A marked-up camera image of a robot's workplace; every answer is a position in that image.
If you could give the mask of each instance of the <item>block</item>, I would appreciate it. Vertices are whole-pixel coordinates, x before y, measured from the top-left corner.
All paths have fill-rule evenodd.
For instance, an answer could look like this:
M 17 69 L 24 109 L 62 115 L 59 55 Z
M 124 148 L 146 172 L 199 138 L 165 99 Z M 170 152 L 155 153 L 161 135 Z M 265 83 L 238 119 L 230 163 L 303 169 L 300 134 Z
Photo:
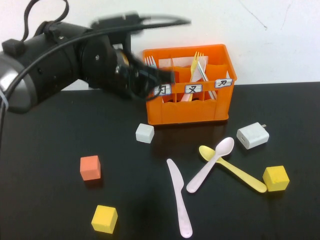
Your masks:
M 269 192 L 285 190 L 290 181 L 284 166 L 267 167 L 262 178 Z
M 95 231 L 112 234 L 117 219 L 118 214 L 114 207 L 98 205 L 95 209 L 91 225 Z
M 142 143 L 150 144 L 155 135 L 154 126 L 140 123 L 135 132 L 136 140 Z
M 81 157 L 80 173 L 84 181 L 99 179 L 101 167 L 98 156 Z

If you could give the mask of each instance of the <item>black cable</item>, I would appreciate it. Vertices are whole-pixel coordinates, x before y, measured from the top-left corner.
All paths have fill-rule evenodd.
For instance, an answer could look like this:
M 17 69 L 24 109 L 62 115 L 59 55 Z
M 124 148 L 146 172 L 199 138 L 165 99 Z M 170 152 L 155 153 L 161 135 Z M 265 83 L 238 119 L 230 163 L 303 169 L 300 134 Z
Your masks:
M 175 21 L 172 22 L 166 22 L 166 23 L 154 23 L 154 24 L 137 24 L 137 25 L 131 25 L 131 26 L 116 26 L 116 27 L 110 27 L 94 32 L 88 32 L 80 36 L 72 37 L 59 45 L 53 46 L 49 48 L 45 53 L 43 53 L 41 56 L 39 56 L 35 61 L 33 61 L 29 66 L 27 66 L 24 70 L 22 70 L 12 81 L 12 83 L 9 85 L 7 90 L 5 91 L 5 97 L 9 100 L 12 93 L 14 92 L 17 85 L 20 83 L 20 81 L 42 60 L 49 57 L 50 55 L 54 54 L 55 52 L 71 45 L 77 42 L 81 42 L 84 40 L 87 40 L 89 38 L 99 37 L 103 35 L 113 34 L 113 33 L 119 33 L 119 32 L 133 32 L 133 31 L 139 31 L 144 29 L 155 29 L 155 28 L 163 28 L 163 27 L 170 27 L 170 26 L 178 26 L 178 25 L 185 25 L 189 24 L 189 20 L 181 19 L 181 18 L 173 18 Z M 0 107 L 0 148 L 1 148 L 1 140 L 2 140 L 2 133 L 3 133 L 3 126 L 4 126 L 4 118 L 5 118 L 5 104 L 2 101 L 1 107 Z
M 44 21 L 43 23 L 41 23 L 40 26 L 38 26 L 38 28 L 35 30 L 34 37 L 43 34 L 44 29 L 48 23 L 48 21 Z
M 33 6 L 39 1 L 40 0 L 31 0 L 29 2 L 29 4 L 26 6 L 26 8 L 25 8 L 24 16 L 23 16 L 23 19 L 24 19 L 24 34 L 23 34 L 21 42 L 24 42 L 27 39 L 28 35 L 29 35 L 29 25 L 28 25 L 29 14 L 30 14 L 30 11 L 33 8 Z M 65 9 L 64 9 L 62 15 L 60 17 L 58 17 L 56 20 L 54 20 L 52 23 L 61 22 L 63 19 L 66 18 L 66 16 L 69 13 L 68 0 L 62 0 L 62 1 L 65 2 Z

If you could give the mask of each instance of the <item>orange plastic crate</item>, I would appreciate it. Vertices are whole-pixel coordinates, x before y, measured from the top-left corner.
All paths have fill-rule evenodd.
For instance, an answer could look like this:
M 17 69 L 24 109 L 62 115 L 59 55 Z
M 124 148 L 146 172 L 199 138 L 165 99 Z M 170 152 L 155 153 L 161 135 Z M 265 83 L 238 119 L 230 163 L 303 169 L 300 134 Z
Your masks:
M 205 74 L 209 81 L 191 83 L 189 67 L 166 67 L 174 71 L 175 84 L 171 85 L 170 95 L 159 96 L 146 103 L 150 125 L 221 121 L 229 118 L 228 111 L 237 76 L 225 45 L 147 49 L 143 51 L 143 59 L 152 56 L 159 67 L 160 59 L 193 57 L 196 52 L 208 56 Z M 227 73 L 232 83 L 223 86 L 221 81 L 227 78 Z M 193 99 L 197 100 L 180 101 L 189 85 L 201 85 L 201 92 L 193 94 Z M 217 98 L 211 99 L 208 91 L 215 91 Z

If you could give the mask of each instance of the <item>spoon handle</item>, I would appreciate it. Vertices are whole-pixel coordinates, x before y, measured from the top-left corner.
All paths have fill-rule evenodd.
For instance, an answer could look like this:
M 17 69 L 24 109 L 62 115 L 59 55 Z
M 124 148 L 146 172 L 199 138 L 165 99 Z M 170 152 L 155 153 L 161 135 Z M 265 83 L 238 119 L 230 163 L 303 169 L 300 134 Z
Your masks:
M 219 157 L 219 155 L 215 154 L 211 160 L 208 161 L 206 165 L 204 165 L 203 168 L 192 178 L 186 186 L 186 190 L 189 193 L 193 194 L 198 190 Z
M 218 163 L 229 169 L 231 172 L 233 172 L 235 175 L 237 175 L 240 179 L 242 179 L 245 183 L 247 183 L 250 187 L 257 190 L 258 192 L 265 193 L 267 191 L 267 186 L 265 184 L 263 184 L 261 181 L 254 178 L 253 176 L 250 176 L 246 172 L 240 170 L 239 168 L 233 166 L 229 162 L 220 158 Z

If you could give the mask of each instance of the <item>yellow block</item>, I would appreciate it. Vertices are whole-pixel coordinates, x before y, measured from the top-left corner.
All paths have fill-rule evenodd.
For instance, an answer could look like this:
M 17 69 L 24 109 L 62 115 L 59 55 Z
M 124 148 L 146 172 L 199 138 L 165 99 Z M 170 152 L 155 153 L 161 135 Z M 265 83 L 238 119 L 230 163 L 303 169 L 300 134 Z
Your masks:
M 267 167 L 262 178 L 269 192 L 285 190 L 290 181 L 284 166 Z
M 94 230 L 98 232 L 112 234 L 114 232 L 117 219 L 118 214 L 114 207 L 98 205 L 91 224 Z

